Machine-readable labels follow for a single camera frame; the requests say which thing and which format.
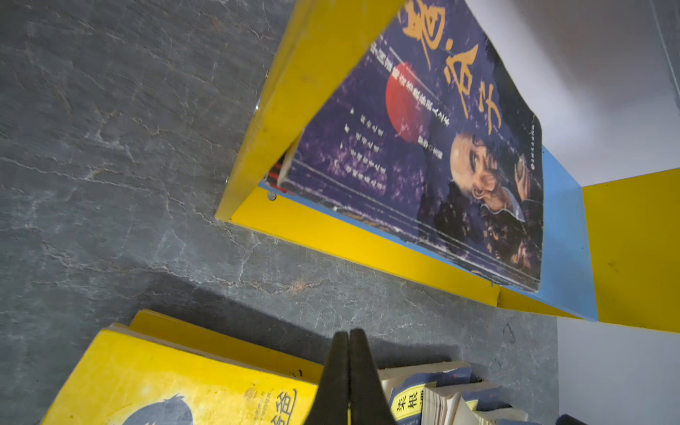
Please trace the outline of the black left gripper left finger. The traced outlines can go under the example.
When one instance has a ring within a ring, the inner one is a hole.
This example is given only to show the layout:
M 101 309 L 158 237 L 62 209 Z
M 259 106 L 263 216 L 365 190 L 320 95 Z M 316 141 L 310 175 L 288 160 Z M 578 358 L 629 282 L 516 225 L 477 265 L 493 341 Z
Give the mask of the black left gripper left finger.
M 304 425 L 347 425 L 349 394 L 349 336 L 341 331 L 333 336 L 315 400 Z

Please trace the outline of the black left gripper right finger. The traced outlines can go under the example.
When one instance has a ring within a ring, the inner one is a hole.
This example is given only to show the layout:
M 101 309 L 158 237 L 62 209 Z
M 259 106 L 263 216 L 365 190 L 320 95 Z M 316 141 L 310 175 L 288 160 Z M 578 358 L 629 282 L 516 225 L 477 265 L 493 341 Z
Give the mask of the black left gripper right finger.
M 362 329 L 350 331 L 349 407 L 354 425 L 396 424 L 379 379 L 368 337 Z

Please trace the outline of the purple old man book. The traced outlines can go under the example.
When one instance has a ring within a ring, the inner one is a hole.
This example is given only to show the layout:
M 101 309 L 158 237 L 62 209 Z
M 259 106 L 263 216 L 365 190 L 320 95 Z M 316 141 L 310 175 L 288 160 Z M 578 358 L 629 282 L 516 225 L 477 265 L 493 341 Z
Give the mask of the purple old man book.
M 464 1 L 409 1 L 272 167 L 275 189 L 539 290 L 542 129 Z

